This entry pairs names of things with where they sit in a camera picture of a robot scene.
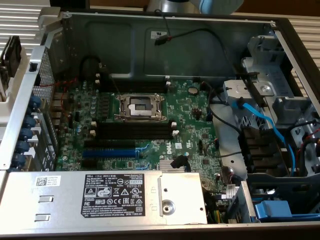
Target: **barcode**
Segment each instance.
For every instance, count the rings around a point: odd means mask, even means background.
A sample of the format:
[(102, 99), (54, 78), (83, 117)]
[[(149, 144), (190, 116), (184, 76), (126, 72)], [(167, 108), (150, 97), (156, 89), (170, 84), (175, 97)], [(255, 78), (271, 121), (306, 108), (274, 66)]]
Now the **barcode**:
[(47, 177), (39, 177), (36, 180), (36, 186), (46, 186), (47, 185), (47, 181), (48, 181)]

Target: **cable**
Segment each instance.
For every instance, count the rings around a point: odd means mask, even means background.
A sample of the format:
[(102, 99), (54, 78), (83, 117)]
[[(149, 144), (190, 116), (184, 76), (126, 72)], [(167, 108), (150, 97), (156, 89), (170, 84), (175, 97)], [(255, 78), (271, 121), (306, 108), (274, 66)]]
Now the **cable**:
[(212, 98), (212, 94), (215, 93), (215, 89), (211, 89), (210, 93), (209, 93), (209, 97), (208, 97), (208, 108), (210, 110), (210, 112), (212, 113), (212, 115), (218, 119), (220, 122), (224, 123), (225, 125), (228, 125), (230, 128), (233, 128), (234, 130), (237, 131), (237, 133), (240, 135), (241, 134), (241, 131), (234, 125), (232, 125), (231, 123), (221, 119), (220, 117), (218, 117), (214, 111), (212, 110), (212, 108), (210, 107), (210, 99)]
[(208, 28), (198, 28), (198, 29), (194, 29), (194, 30), (191, 30), (191, 31), (183, 32), (183, 33), (180, 33), (180, 34), (177, 34), (177, 35), (173, 35), (173, 36), (170, 36), (169, 41), (172, 40), (172, 39), (180, 38), (180, 37), (183, 37), (183, 36), (186, 36), (186, 35), (189, 35), (189, 34), (193, 34), (193, 33), (196, 33), (196, 32), (207, 32), (207, 33), (211, 34), (212, 36), (214, 36), (214, 38), (217, 39), (217, 41), (219, 42), (219, 44), (220, 44), (220, 46), (221, 46), (221, 48), (223, 50), (224, 56), (225, 56), (226, 60), (229, 62), (229, 64), (231, 65), (234, 73), (238, 74), (239, 71), (237, 70), (235, 65), (232, 63), (232, 61), (230, 60), (227, 48), (224, 45), (223, 41), (221, 40), (221, 38), (214, 31), (212, 31), (212, 30), (210, 30)]
[[(278, 131), (278, 129), (276, 128), (274, 122), (272, 121), (272, 119), (270, 117), (261, 114), (260, 112), (258, 112), (256, 109), (254, 109), (251, 105), (249, 105), (246, 102), (242, 106), (244, 108), (246, 108), (247, 110), (249, 110), (254, 115), (256, 115), (257, 117), (267, 120), (271, 124), (275, 135), (281, 140), (281, 142), (283, 142), (286, 145), (285, 137), (282, 136), (282, 134)], [(295, 171), (295, 168), (296, 168), (296, 158), (295, 158), (294, 151), (292, 150), (290, 144), (288, 144), (288, 149), (289, 149), (289, 153), (291, 154), (291, 158), (292, 158), (292, 170), (290, 173), (290, 176), (292, 177), (293, 173)]]
[(317, 144), (319, 141), (319, 138), (307, 138), (303, 141), (303, 144), (300, 148), (300, 165), (299, 165), (299, 175), (300, 177), (305, 176), (305, 165), (306, 165), (306, 159), (305, 159), (305, 152), (308, 144)]
[[(214, 158), (215, 156), (208, 152), (208, 148), (209, 148), (216, 140), (218, 140), (218, 138), (216, 138), (215, 140), (209, 142), (209, 143), (206, 145), (206, 147), (205, 147), (205, 152), (206, 152), (209, 156), (211, 156), (211, 157), (213, 157), (213, 158)], [(230, 154), (227, 154), (227, 155), (220, 155), (219, 157), (220, 157), (220, 158), (226, 158), (226, 157), (230, 157), (230, 156), (237, 155), (237, 154), (242, 154), (242, 152), (241, 152), (241, 151), (237, 151), (237, 152), (230, 153)]]
[(196, 32), (207, 32), (207, 33), (210, 33), (212, 36), (214, 36), (215, 39), (217, 39), (217, 41), (219, 42), (219, 44), (220, 44), (220, 46), (221, 46), (221, 48), (223, 50), (224, 56), (225, 56), (226, 60), (229, 62), (229, 64), (231, 65), (234, 73), (236, 75), (239, 74), (240, 71), (237, 70), (237, 68), (235, 67), (236, 65), (233, 64), (233, 62), (230, 60), (227, 48), (224, 45), (224, 43), (221, 40), (221, 38), (218, 36), (218, 34), (216, 34), (214, 31), (212, 31), (209, 28), (197, 28), (197, 29), (194, 29), (194, 30), (191, 30), (191, 31), (186, 31), (186, 32), (183, 32), (183, 33), (180, 33), (180, 34), (177, 34), (177, 35), (171, 35), (166, 17), (163, 15), (163, 13), (162, 13), (162, 11), (160, 9), (156, 9), (154, 12), (156, 12), (156, 11), (160, 12), (161, 15), (162, 15), (162, 17), (163, 17), (163, 19), (165, 21), (165, 25), (166, 25), (166, 28), (167, 28), (167, 31), (168, 31), (168, 35), (162, 35), (162, 36), (158, 37), (154, 42), (155, 46), (163, 45), (166, 42), (171, 41), (172, 39), (180, 38), (180, 37), (183, 37), (183, 36), (186, 36), (186, 35), (189, 35), (189, 34), (193, 34), (193, 33), (196, 33)]
[(96, 60), (98, 62), (98, 64), (101, 63), (101, 60), (99, 57), (95, 56), (95, 55), (85, 55), (82, 59), (81, 59), (81, 62), (80, 62), (80, 65), (79, 65), (79, 80), (82, 81), (83, 80), (83, 77), (82, 77), (82, 72), (83, 72), (83, 68), (84, 68), (84, 64), (87, 60), (89, 59), (93, 59), (93, 60)]
[[(289, 153), (289, 151), (290, 151), (290, 148), (289, 148), (289, 141), (288, 141), (288, 137), (289, 137), (289, 134), (290, 134), (290, 132), (292, 131), (292, 129), (295, 129), (295, 128), (298, 128), (298, 127), (303, 127), (303, 126), (306, 126), (306, 125), (310, 125), (310, 124), (318, 124), (318, 122), (317, 122), (317, 120), (312, 120), (312, 121), (307, 121), (307, 122), (303, 122), (303, 123), (299, 123), (299, 124), (294, 124), (294, 125), (292, 125), (292, 126), (290, 126), (290, 127), (288, 127), (287, 129), (286, 129), (286, 131), (285, 131), (285, 133), (284, 133), (284, 140), (285, 140), (285, 148), (286, 148), (286, 150), (288, 151), (288, 153)], [(312, 136), (313, 134), (315, 134), (317, 131), (315, 131), (314, 133), (311, 133), (310, 135), (308, 135), (305, 139), (307, 139), (307, 138), (309, 138), (309, 136)], [(297, 155), (296, 155), (296, 157), (294, 158), (294, 159), (298, 159), (299, 158), (299, 153), (300, 153), (300, 151), (301, 151), (301, 148), (300, 148), (300, 150), (297, 152)]]
[(227, 154), (227, 155), (220, 155), (220, 158), (226, 158), (226, 157), (230, 157), (230, 156), (237, 155), (237, 154), (242, 154), (242, 152), (241, 151), (237, 151), (237, 152), (230, 153), (230, 154)]
[(163, 17), (163, 20), (164, 20), (165, 26), (166, 26), (166, 30), (168, 31), (169, 36), (171, 36), (170, 29), (169, 29), (169, 26), (168, 26), (168, 22), (167, 22), (167, 19), (166, 19), (164, 13), (160, 9), (154, 10), (154, 13), (157, 13), (157, 12), (159, 12), (161, 14), (161, 16)]

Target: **red wire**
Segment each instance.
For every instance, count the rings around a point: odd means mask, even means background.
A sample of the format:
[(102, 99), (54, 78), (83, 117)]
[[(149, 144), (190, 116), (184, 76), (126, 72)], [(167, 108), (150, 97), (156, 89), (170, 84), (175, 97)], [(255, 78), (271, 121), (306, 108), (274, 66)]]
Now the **red wire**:
[[(309, 134), (308, 136), (305, 137), (305, 140), (311, 138), (313, 135), (315, 135), (316, 133), (320, 132), (320, 128), (318, 128), (317, 130), (315, 130), (313, 133)], [(300, 152), (301, 152), (301, 148), (303, 147), (303, 143), (301, 144), (300, 146), (300, 149), (298, 150), (298, 152), (296, 153), (296, 160), (295, 161), (298, 161), (299, 159), (299, 156), (300, 156)]]

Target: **black ram slot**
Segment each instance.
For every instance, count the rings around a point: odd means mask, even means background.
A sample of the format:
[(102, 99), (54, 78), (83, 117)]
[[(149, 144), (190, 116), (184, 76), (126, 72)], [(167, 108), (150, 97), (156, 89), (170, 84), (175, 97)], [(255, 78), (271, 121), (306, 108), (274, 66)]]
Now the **black ram slot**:
[[(166, 81), (165, 80), (153, 80), (153, 81), (142, 81), (142, 80), (122, 80), (115, 79), (116, 86), (121, 93), (167, 93)], [(99, 91), (103, 93), (117, 93), (117, 89), (111, 80), (101, 81)]]
[(172, 139), (171, 126), (168, 123), (137, 123), (137, 122), (101, 122), (97, 123), (97, 139)]
[(87, 140), (84, 141), (85, 148), (104, 148), (104, 149), (134, 149), (136, 142), (132, 140)]

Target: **wire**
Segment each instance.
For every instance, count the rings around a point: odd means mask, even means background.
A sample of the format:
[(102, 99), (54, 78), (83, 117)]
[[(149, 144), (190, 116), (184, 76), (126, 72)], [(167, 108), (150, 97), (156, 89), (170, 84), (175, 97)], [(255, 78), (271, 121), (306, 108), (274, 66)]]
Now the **wire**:
[[(218, 138), (216, 138), (215, 140), (209, 142), (208, 145), (205, 147), (205, 152), (206, 152), (209, 156), (211, 156), (211, 157), (213, 157), (213, 158), (214, 158), (215, 156), (214, 156), (213, 154), (211, 154), (211, 153), (208, 152), (208, 148), (209, 148), (215, 141), (217, 141), (217, 140), (218, 140)], [(237, 151), (237, 152), (230, 153), (230, 154), (227, 154), (227, 155), (220, 155), (219, 157), (220, 157), (220, 158), (226, 158), (226, 157), (230, 157), (230, 156), (237, 155), (237, 154), (242, 154), (242, 152), (241, 152), (241, 151)]]
[(169, 36), (171, 37), (171, 33), (170, 33), (169, 26), (168, 26), (168, 22), (167, 22), (167, 19), (166, 19), (164, 13), (163, 13), (160, 9), (156, 9), (156, 10), (154, 10), (154, 12), (155, 12), (155, 13), (159, 12), (159, 13), (161, 14), (161, 16), (163, 17), (163, 20), (164, 20), (164, 22), (165, 22), (166, 30), (168, 31), (168, 34), (169, 34)]
[(221, 213), (220, 213), (220, 211), (219, 211), (219, 210), (218, 210), (218, 215), (219, 215), (219, 218), (220, 218), (220, 222), (223, 224), (223, 223), (224, 223), (224, 221), (222, 220)]
[(194, 30), (191, 30), (191, 31), (186, 31), (186, 32), (183, 32), (183, 33), (180, 33), (180, 34), (177, 34), (177, 35), (170, 36), (170, 40), (176, 39), (176, 38), (180, 38), (180, 37), (183, 37), (183, 36), (186, 36), (186, 35), (189, 35), (189, 34), (193, 34), (193, 33), (196, 33), (196, 32), (207, 32), (207, 33), (210, 33), (212, 36), (214, 36), (214, 38), (216, 38), (218, 40), (218, 42), (219, 42), (219, 44), (220, 44), (220, 46), (221, 46), (221, 48), (223, 50), (224, 56), (225, 56), (226, 60), (230, 63), (230, 65), (232, 66), (232, 69), (233, 69), (234, 73), (238, 74), (239, 71), (237, 70), (235, 65), (232, 63), (232, 61), (230, 60), (226, 46), (224, 45), (224, 43), (221, 40), (221, 38), (214, 31), (212, 31), (212, 30), (210, 30), (208, 28), (198, 28), (198, 29), (194, 29)]
[(218, 119), (220, 122), (224, 123), (225, 125), (228, 125), (230, 128), (233, 128), (234, 130), (237, 131), (237, 133), (240, 135), (241, 131), (234, 125), (232, 125), (231, 123), (221, 119), (220, 117), (218, 117), (214, 111), (212, 110), (212, 108), (210, 107), (210, 99), (212, 98), (212, 94), (215, 93), (215, 89), (211, 89), (210, 93), (209, 93), (209, 97), (208, 97), (208, 109), (210, 110), (210, 112), (212, 113), (212, 115)]
[(300, 165), (299, 165), (299, 175), (300, 177), (304, 177), (305, 176), (305, 165), (306, 165), (306, 159), (305, 159), (305, 151), (307, 148), (308, 144), (317, 144), (319, 141), (319, 138), (306, 138), (303, 141), (303, 144), (301, 145), (301, 148), (299, 150), (300, 152)]
[[(271, 124), (275, 135), (281, 140), (281, 142), (283, 142), (286, 145), (285, 137), (282, 136), (282, 134), (278, 131), (278, 129), (276, 128), (274, 122), (272, 121), (272, 119), (270, 117), (261, 114), (260, 112), (258, 112), (256, 109), (254, 109), (248, 103), (244, 103), (242, 106), (244, 108), (246, 108), (247, 110), (249, 110), (254, 115), (256, 115), (257, 117), (267, 120)], [(290, 173), (290, 176), (292, 177), (293, 173), (295, 171), (295, 168), (296, 168), (296, 158), (295, 158), (294, 151), (292, 150), (290, 144), (288, 144), (288, 148), (289, 148), (289, 153), (291, 154), (291, 158), (292, 158), (292, 170), (291, 170), (291, 173)]]
[[(298, 127), (303, 127), (303, 126), (306, 126), (306, 125), (310, 125), (310, 124), (319, 124), (319, 122), (317, 122), (317, 120), (312, 120), (312, 121), (307, 121), (307, 122), (303, 122), (303, 123), (299, 123), (299, 124), (294, 124), (290, 127), (288, 127), (284, 133), (284, 140), (285, 140), (285, 148), (287, 149), (287, 151), (289, 152), (290, 149), (289, 149), (289, 141), (288, 141), (288, 137), (290, 135), (290, 132), (292, 131), (292, 129), (295, 129), (295, 128), (298, 128)], [(315, 132), (311, 133), (310, 135), (308, 135), (305, 139), (308, 139), (310, 138), (312, 135), (314, 135), (315, 133), (319, 132), (320, 131), (320, 128), (318, 130), (316, 130)], [(298, 150), (297, 154), (296, 154), (296, 157), (294, 158), (295, 160), (298, 160), (299, 159), (299, 153), (301, 151), (301, 148), (302, 148), (302, 144), (300, 146), (300, 149)]]
[(237, 155), (237, 154), (242, 154), (242, 152), (241, 151), (237, 151), (237, 152), (230, 153), (230, 154), (227, 154), (227, 155), (220, 155), (220, 158), (226, 158), (226, 157), (230, 157), (230, 156)]
[(95, 56), (95, 55), (85, 55), (82, 59), (81, 59), (81, 62), (80, 62), (80, 65), (79, 65), (79, 79), (82, 81), (82, 72), (83, 72), (83, 68), (84, 68), (84, 64), (87, 60), (89, 59), (93, 59), (93, 60), (96, 60), (99, 64), (101, 63), (101, 60), (99, 57)]

